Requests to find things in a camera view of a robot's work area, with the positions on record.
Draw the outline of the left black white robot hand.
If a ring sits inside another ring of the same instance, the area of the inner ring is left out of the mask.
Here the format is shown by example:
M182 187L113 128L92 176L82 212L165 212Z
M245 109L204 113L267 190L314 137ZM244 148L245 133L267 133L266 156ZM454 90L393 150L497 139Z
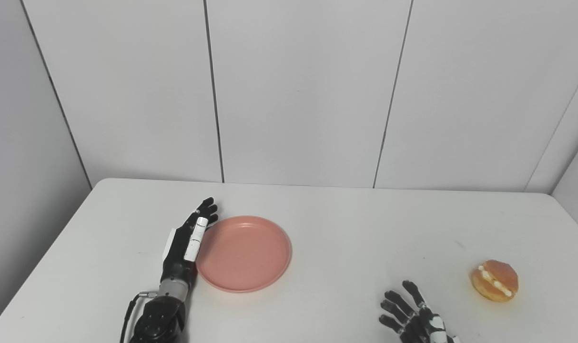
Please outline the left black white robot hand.
M160 282L173 278L182 280L189 286L193 286L198 274L197 267L195 262L186 260L184 256L197 220L202 217L208 220L208 225L214 224L219 219L217 210L218 206L215 204L214 198L206 198L189 215L184 224L176 229L168 254L165 256L162 264Z

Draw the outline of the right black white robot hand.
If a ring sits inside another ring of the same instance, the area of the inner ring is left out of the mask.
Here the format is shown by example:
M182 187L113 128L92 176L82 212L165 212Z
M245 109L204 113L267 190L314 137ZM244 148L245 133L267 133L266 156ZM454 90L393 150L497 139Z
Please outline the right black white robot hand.
M402 343L460 343L458 336L450 336L442 317L432 311L420 293L419 287L410 280L402 281L402 287L413 298L415 307L399 293L384 293L380 308L385 311L378 321L393 330Z

